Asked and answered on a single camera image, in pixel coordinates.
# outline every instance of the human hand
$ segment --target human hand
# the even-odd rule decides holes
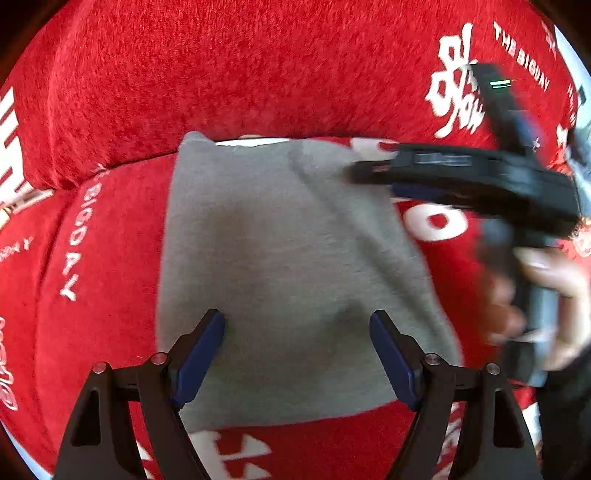
[[[569,260],[557,248],[516,248],[524,275],[531,282],[553,288],[561,295],[558,328],[555,332],[537,332],[536,336],[553,342],[545,370],[560,370],[577,358],[591,343],[591,293],[583,268]],[[482,333],[487,343],[503,345],[518,338],[525,329],[523,312],[511,305],[513,282],[491,270],[482,277]]]

